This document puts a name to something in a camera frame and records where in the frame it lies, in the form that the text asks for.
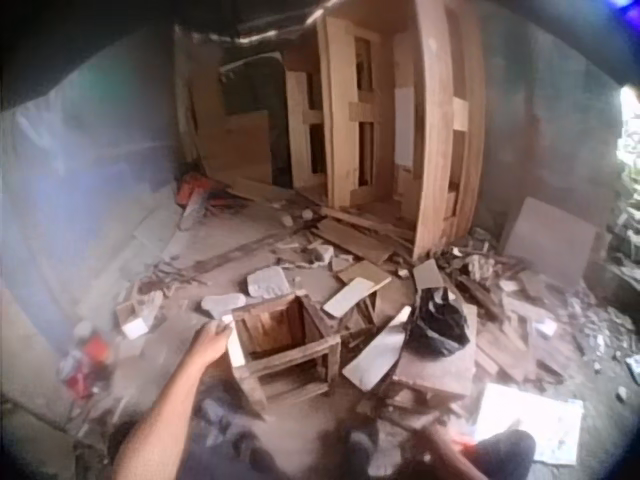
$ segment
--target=concrete wall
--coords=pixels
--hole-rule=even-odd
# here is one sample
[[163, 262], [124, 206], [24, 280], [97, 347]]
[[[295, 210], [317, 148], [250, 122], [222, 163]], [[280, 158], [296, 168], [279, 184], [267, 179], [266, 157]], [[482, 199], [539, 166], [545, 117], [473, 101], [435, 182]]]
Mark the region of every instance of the concrete wall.
[[604, 228], [617, 181], [620, 87], [523, 18], [476, 5], [487, 113], [475, 225], [500, 238], [532, 196]]
[[2, 114], [3, 277], [58, 352], [81, 319], [111, 327], [116, 290], [173, 232], [172, 58], [170, 29], [148, 28]]

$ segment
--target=person's hand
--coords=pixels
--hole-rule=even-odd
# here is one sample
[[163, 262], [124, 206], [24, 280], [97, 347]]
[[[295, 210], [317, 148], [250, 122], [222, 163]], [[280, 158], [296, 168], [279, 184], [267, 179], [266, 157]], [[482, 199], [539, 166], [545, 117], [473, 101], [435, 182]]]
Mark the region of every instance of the person's hand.
[[216, 322], [210, 322], [195, 334], [185, 357], [189, 364], [204, 370], [227, 350], [231, 327], [221, 332], [217, 328]]

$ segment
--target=unfinished furniture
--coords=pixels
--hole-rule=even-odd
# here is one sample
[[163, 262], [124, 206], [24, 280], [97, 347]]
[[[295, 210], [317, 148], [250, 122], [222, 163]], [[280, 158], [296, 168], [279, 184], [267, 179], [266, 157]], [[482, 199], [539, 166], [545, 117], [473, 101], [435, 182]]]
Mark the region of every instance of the unfinished furniture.
[[[308, 55], [285, 61], [294, 187], [320, 186], [334, 209], [389, 204], [399, 222], [413, 225], [415, 259], [465, 235], [484, 145], [473, 5], [346, 0], [317, 23], [317, 41], [305, 42]], [[300, 60], [316, 49], [321, 101], [315, 60]], [[320, 123], [326, 177], [312, 164], [310, 128]]]
[[232, 356], [233, 373], [258, 411], [331, 388], [339, 371], [340, 336], [331, 334], [305, 292], [236, 309], [233, 319], [245, 359]]

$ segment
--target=knee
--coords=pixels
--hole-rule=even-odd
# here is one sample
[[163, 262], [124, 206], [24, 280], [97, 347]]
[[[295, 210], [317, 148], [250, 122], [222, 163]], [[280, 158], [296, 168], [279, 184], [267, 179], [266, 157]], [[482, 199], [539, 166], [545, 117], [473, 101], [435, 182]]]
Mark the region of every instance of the knee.
[[529, 432], [524, 430], [512, 430], [508, 432], [509, 444], [513, 448], [514, 453], [520, 458], [533, 461], [536, 453], [536, 440]]

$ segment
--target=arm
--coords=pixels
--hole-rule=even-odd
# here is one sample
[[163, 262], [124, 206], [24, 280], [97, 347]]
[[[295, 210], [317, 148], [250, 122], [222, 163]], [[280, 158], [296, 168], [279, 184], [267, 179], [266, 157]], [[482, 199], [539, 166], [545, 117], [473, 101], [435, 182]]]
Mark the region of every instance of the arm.
[[431, 459], [438, 476], [460, 480], [487, 480], [469, 460], [458, 452], [446, 433], [436, 425], [429, 426], [419, 433], [420, 444], [431, 453]]
[[216, 334], [213, 324], [202, 328], [151, 411], [122, 445], [115, 480], [176, 478], [200, 377], [225, 352], [230, 333]]

